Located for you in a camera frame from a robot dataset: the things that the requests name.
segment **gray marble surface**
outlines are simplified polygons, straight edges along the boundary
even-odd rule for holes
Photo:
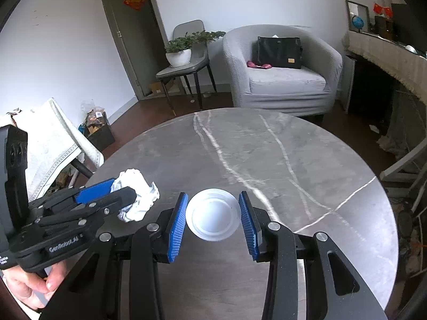
[[[265,110],[190,114],[133,139],[88,184],[132,168],[154,181],[161,197],[142,222],[109,217],[101,231],[133,233],[173,207],[181,191],[191,198],[208,188],[236,197],[246,190],[254,206],[294,232],[327,232],[387,305],[398,262],[389,201],[366,163],[322,128]],[[186,228],[176,262],[160,264],[159,274],[166,319],[261,319],[268,264],[252,261],[242,228],[222,242],[203,241]],[[302,287],[299,299],[304,318]]]

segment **blue globe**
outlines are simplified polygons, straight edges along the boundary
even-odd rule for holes
[[[363,21],[362,18],[360,18],[358,15],[355,15],[352,19],[351,22],[353,23],[354,27],[356,29],[363,29],[363,27],[365,26],[365,22]]]

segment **door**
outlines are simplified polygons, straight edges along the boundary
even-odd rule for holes
[[[102,0],[120,58],[141,100],[151,94],[149,84],[157,81],[156,73],[169,64],[151,1],[133,7],[125,1],[131,0]]]

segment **white bottle cap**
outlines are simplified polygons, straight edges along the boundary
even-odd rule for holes
[[[232,194],[221,189],[208,189],[191,199],[185,218],[197,237],[217,242],[227,239],[238,229],[241,211]]]

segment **human hand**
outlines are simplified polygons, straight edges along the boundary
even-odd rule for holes
[[[27,273],[20,266],[14,266],[3,271],[9,290],[22,303],[36,310],[44,308],[34,291],[44,294],[49,301],[56,289],[67,275],[67,264],[65,261],[52,265],[48,278],[44,281],[35,273]]]

